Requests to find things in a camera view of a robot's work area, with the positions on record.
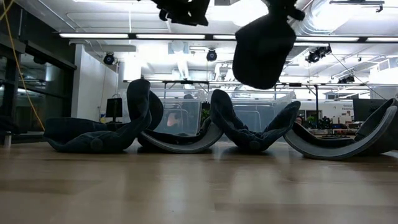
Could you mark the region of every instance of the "white wall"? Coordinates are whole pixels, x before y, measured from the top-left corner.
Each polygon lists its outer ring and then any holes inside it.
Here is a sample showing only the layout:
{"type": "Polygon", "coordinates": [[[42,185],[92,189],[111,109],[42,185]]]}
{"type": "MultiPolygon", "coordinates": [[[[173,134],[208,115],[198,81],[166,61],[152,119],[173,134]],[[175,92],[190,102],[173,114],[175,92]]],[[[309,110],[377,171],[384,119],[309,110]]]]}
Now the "white wall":
{"type": "MultiPolygon", "coordinates": [[[[370,83],[377,84],[397,84],[398,85],[398,68],[389,68],[383,71],[378,71],[377,68],[371,70],[370,83]]],[[[398,94],[398,87],[373,87],[385,99],[396,97],[398,94]]],[[[371,99],[382,99],[374,91],[371,91],[371,99]]]]}
{"type": "MultiPolygon", "coordinates": [[[[352,101],[319,101],[319,110],[322,111],[322,116],[332,118],[334,116],[341,116],[348,113],[354,115],[354,107],[352,101]]],[[[316,110],[317,106],[315,100],[301,101],[300,110],[316,110]]]]}
{"type": "Polygon", "coordinates": [[[76,45],[72,117],[99,121],[106,101],[117,93],[118,74],[76,45]]]}

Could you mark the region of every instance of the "gray fabric upholstery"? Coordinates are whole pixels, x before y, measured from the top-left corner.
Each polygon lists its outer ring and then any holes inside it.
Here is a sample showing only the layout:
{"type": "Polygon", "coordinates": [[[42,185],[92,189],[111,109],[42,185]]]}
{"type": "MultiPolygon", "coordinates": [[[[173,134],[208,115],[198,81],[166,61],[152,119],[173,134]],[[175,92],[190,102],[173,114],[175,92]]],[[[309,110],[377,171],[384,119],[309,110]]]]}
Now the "gray fabric upholstery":
{"type": "Polygon", "coordinates": [[[318,139],[297,123],[284,137],[292,148],[312,159],[342,160],[360,154],[372,154],[370,152],[374,150],[373,145],[386,134],[396,114],[396,106],[388,107],[378,120],[377,126],[366,136],[357,138],[357,141],[352,139],[318,139]]]}
{"type": "Polygon", "coordinates": [[[151,123],[147,80],[135,80],[127,88],[131,122],[116,131],[105,124],[76,118],[49,119],[44,138],[57,152],[115,153],[128,148],[151,123]]]}
{"type": "MultiPolygon", "coordinates": [[[[150,95],[149,104],[152,120],[160,122],[163,117],[162,102],[153,94],[150,95]]],[[[146,129],[138,136],[138,142],[147,149],[161,149],[174,153],[198,153],[211,147],[222,135],[222,131],[208,118],[196,136],[185,136],[183,133],[158,133],[146,129]]]]}
{"type": "Polygon", "coordinates": [[[262,132],[254,132],[248,130],[248,127],[236,116],[229,95],[222,90],[215,90],[211,96],[210,117],[238,147],[258,152],[266,150],[292,129],[300,105],[299,101],[290,103],[262,132]]]}

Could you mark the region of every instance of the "security camera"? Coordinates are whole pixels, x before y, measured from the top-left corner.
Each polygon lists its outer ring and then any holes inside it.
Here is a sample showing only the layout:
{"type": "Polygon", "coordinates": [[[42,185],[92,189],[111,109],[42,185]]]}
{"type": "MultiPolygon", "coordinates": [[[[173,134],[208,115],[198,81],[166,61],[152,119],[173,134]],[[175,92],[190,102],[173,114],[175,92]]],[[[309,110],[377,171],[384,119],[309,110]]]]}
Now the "security camera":
{"type": "Polygon", "coordinates": [[[113,52],[106,53],[105,58],[104,58],[104,63],[106,65],[113,65],[113,64],[115,64],[115,62],[116,62],[116,60],[114,59],[114,53],[113,52]]]}
{"type": "Polygon", "coordinates": [[[210,49],[207,53],[206,59],[208,62],[214,62],[217,60],[217,53],[215,49],[210,49]]]}

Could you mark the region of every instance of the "hanging dark fabric object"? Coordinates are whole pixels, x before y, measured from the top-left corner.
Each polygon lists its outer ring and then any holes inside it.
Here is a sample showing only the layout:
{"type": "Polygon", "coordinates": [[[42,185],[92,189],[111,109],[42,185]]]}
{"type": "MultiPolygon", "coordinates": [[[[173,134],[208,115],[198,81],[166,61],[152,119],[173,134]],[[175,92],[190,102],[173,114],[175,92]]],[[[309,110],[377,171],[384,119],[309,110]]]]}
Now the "hanging dark fabric object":
{"type": "Polygon", "coordinates": [[[159,18],[189,26],[208,26],[205,17],[210,0],[152,0],[160,9],[159,18]]]}
{"type": "Polygon", "coordinates": [[[151,123],[147,80],[135,80],[127,88],[127,105],[133,111],[131,122],[115,131],[106,124],[78,118],[46,121],[45,140],[57,152],[117,153],[127,149],[151,123]]]}
{"type": "Polygon", "coordinates": [[[270,89],[278,82],[294,46],[296,35],[287,23],[287,16],[297,20],[303,20],[305,16],[294,8],[295,0],[268,1],[268,15],[235,33],[237,44],[233,61],[235,78],[262,90],[270,89]]]}

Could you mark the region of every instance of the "cable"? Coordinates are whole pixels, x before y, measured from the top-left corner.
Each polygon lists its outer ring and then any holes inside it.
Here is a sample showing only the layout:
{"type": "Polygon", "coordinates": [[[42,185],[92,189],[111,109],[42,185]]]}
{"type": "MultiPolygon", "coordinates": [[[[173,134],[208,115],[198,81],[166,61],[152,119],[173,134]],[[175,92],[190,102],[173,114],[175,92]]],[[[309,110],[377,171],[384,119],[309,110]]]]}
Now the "cable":
{"type": "Polygon", "coordinates": [[[11,8],[12,4],[14,3],[14,1],[15,1],[15,0],[11,0],[11,2],[10,2],[10,4],[7,6],[7,8],[6,8],[6,2],[3,1],[2,4],[3,4],[3,6],[4,6],[4,13],[0,16],[0,21],[3,19],[4,16],[6,16],[8,10],[10,10],[10,8],[11,8]]]}
{"type": "Polygon", "coordinates": [[[104,66],[104,80],[102,82],[102,96],[101,96],[101,103],[99,104],[99,110],[101,112],[101,108],[102,108],[102,101],[104,100],[104,91],[105,91],[105,79],[106,79],[106,69],[107,67],[105,65],[104,66]]]}
{"type": "Polygon", "coordinates": [[[114,90],[114,94],[118,94],[118,88],[119,88],[119,63],[120,62],[116,63],[116,88],[114,90]]]}
{"type": "MultiPolygon", "coordinates": [[[[6,13],[6,12],[7,12],[7,9],[6,9],[6,5],[5,5],[5,4],[3,4],[3,8],[4,8],[4,13],[6,13]]],[[[16,62],[16,64],[17,64],[19,76],[21,77],[22,84],[23,84],[23,86],[24,86],[27,99],[28,99],[28,101],[29,101],[29,103],[30,103],[30,107],[32,107],[32,110],[33,110],[33,112],[34,112],[34,114],[35,114],[37,120],[38,120],[39,123],[40,123],[40,126],[42,127],[43,131],[45,131],[43,122],[42,122],[42,120],[39,118],[39,116],[38,116],[38,114],[37,114],[37,111],[36,111],[36,109],[35,109],[35,107],[34,107],[34,105],[33,105],[33,103],[32,103],[32,100],[30,99],[29,93],[28,93],[28,91],[27,91],[26,84],[25,84],[25,80],[24,80],[24,76],[22,75],[21,67],[19,66],[19,62],[18,62],[18,56],[17,56],[17,53],[16,53],[16,51],[15,51],[14,40],[12,39],[10,23],[9,23],[9,21],[8,21],[8,16],[7,16],[7,14],[5,14],[5,17],[6,17],[6,24],[7,24],[8,34],[9,34],[9,36],[10,36],[12,52],[14,53],[15,62],[16,62]]]]}
{"type": "Polygon", "coordinates": [[[363,82],[362,80],[360,80],[352,71],[350,71],[337,57],[336,55],[334,55],[333,53],[331,53],[334,58],[350,73],[352,74],[352,76],[354,76],[357,80],[359,80],[364,86],[366,86],[370,91],[374,92],[375,94],[377,94],[378,96],[380,96],[383,100],[386,100],[384,97],[382,97],[378,92],[374,91],[372,88],[370,88],[365,82],[363,82]]]}

